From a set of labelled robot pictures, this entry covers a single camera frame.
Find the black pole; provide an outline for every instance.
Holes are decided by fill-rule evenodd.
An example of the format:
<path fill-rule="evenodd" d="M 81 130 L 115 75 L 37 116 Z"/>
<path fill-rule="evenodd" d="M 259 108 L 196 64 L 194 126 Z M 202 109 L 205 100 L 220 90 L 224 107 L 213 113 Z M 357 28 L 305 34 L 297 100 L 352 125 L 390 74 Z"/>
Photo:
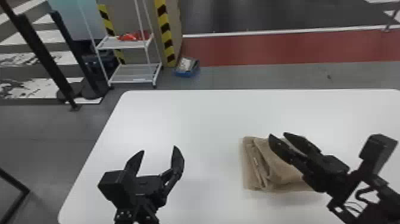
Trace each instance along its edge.
<path fill-rule="evenodd" d="M 3 11 L 10 18 L 15 28 L 21 33 L 22 37 L 27 42 L 28 46 L 35 53 L 39 61 L 42 63 L 48 74 L 54 80 L 66 100 L 71 104 L 72 110 L 79 110 L 79 106 L 74 101 L 74 91 L 67 79 L 61 72 L 60 68 L 56 65 L 50 52 L 47 50 L 45 44 L 39 38 L 36 31 L 33 29 L 26 15 L 15 15 L 13 9 L 8 5 L 6 0 L 0 0 L 0 6 Z"/>
<path fill-rule="evenodd" d="M 50 13 L 50 15 L 53 18 L 53 21 L 57 25 L 58 29 L 60 30 L 61 34 L 63 35 L 66 43 L 70 47 L 73 55 L 75 56 L 76 61 L 78 62 L 80 68 L 82 69 L 82 72 L 83 72 L 89 86 L 92 88 L 92 91 L 97 96 L 95 98 L 104 97 L 104 95 L 107 93 L 108 87 L 106 89 L 102 89 L 96 83 L 96 78 L 93 77 L 92 73 L 89 71 L 88 67 L 86 66 L 85 62 L 83 61 L 82 52 L 76 46 L 74 40 L 72 40 L 71 34 L 68 32 L 67 27 L 65 26 L 65 23 L 63 21 L 63 18 L 61 17 L 61 14 L 58 11 L 52 11 Z"/>
<path fill-rule="evenodd" d="M 13 217 L 13 215 L 21 206 L 22 202 L 28 196 L 30 191 L 25 185 L 23 185 L 21 182 L 19 182 L 17 179 L 12 177 L 10 174 L 2 170 L 1 168 L 0 168 L 0 177 L 21 191 L 19 197 L 13 202 L 11 207 L 6 211 L 4 216 L 0 219 L 0 224 L 6 224 Z"/>

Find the yellow and black striped pillar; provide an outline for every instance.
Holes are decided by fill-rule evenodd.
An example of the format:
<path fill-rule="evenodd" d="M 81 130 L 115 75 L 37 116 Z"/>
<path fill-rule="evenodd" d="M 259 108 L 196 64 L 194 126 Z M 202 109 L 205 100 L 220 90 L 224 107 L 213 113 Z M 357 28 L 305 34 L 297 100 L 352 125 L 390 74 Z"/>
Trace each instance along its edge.
<path fill-rule="evenodd" d="M 176 56 L 172 41 L 172 33 L 170 27 L 170 19 L 168 17 L 167 6 L 165 0 L 154 0 L 157 10 L 158 25 L 161 30 L 161 40 L 164 44 L 164 55 L 167 58 L 167 66 L 174 67 L 176 65 Z"/>
<path fill-rule="evenodd" d="M 107 6 L 104 4 L 98 4 L 97 6 L 99 9 L 100 15 L 103 18 L 104 26 L 105 26 L 105 29 L 107 30 L 108 35 L 116 36 L 116 32 L 115 32 L 113 23 L 111 22 L 110 15 L 107 10 Z M 126 64 L 125 56 L 120 49 L 115 49 L 114 55 L 118 58 L 118 60 L 120 61 L 121 64 Z"/>

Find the shelf rack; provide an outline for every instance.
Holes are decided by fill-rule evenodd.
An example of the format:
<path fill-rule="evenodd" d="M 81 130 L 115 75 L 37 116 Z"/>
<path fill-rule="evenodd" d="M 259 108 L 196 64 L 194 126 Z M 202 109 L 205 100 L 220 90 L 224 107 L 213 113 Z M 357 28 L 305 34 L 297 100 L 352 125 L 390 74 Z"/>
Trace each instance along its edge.
<path fill-rule="evenodd" d="M 139 20 L 139 26 L 140 26 L 140 32 L 142 34 L 142 37 L 145 36 L 144 34 L 144 29 L 143 29 L 143 24 L 142 24 L 142 18 L 139 12 L 139 5 L 138 5 L 138 0 L 134 0 L 135 2 L 135 8 L 136 8 L 136 14 L 137 14 L 137 19 Z M 104 65 L 102 61 L 100 60 L 100 50 L 129 50 L 129 49 L 143 49 L 146 53 L 146 64 L 120 64 L 112 76 L 107 79 L 108 84 L 111 83 L 152 83 L 153 88 L 157 87 L 157 78 L 158 75 L 163 67 L 163 64 L 161 62 L 161 56 L 160 52 L 158 50 L 158 47 L 156 46 L 155 49 L 157 50 L 157 56 L 158 56 L 158 63 L 151 63 L 150 61 L 150 56 L 149 56 L 149 46 L 151 44 L 156 44 L 155 39 L 154 39 L 154 31 L 152 28 L 152 25 L 150 24 L 150 16 L 149 12 L 147 9 L 147 5 L 145 0 L 142 0 L 143 3 L 143 8 L 145 10 L 145 14 L 147 17 L 148 25 L 150 27 L 151 34 L 149 36 L 148 40 L 142 40 L 142 41 L 120 41 L 118 40 L 118 36 L 110 36 L 107 34 L 107 31 L 105 31 L 105 37 L 101 42 L 97 45 L 95 45 L 95 40 L 93 38 L 92 32 L 90 30 L 88 21 L 85 17 L 85 13 L 82 10 L 82 7 L 79 5 L 81 13 L 83 14 L 83 19 L 85 21 L 86 28 L 89 32 L 89 36 L 92 40 L 93 46 L 95 46 L 95 52 L 97 54 L 97 57 L 99 58 L 101 69 L 106 74 L 106 71 L 104 69 Z"/>

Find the folded cloth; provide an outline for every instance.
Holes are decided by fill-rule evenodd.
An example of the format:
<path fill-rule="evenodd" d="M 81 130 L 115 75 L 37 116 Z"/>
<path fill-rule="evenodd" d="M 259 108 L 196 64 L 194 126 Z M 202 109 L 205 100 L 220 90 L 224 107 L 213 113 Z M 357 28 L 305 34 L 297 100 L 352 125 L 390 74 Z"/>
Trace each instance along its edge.
<path fill-rule="evenodd" d="M 271 150 L 268 138 L 244 137 L 243 150 L 245 188 L 267 192 L 312 191 L 302 180 L 302 173 Z"/>

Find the red floor stripe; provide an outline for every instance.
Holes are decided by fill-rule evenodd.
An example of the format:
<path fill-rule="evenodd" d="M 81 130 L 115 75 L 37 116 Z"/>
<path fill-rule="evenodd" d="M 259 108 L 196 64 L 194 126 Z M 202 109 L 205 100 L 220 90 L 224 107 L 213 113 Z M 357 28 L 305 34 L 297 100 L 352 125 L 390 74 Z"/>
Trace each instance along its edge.
<path fill-rule="evenodd" d="M 400 61 L 400 29 L 185 38 L 182 55 L 201 66 Z"/>

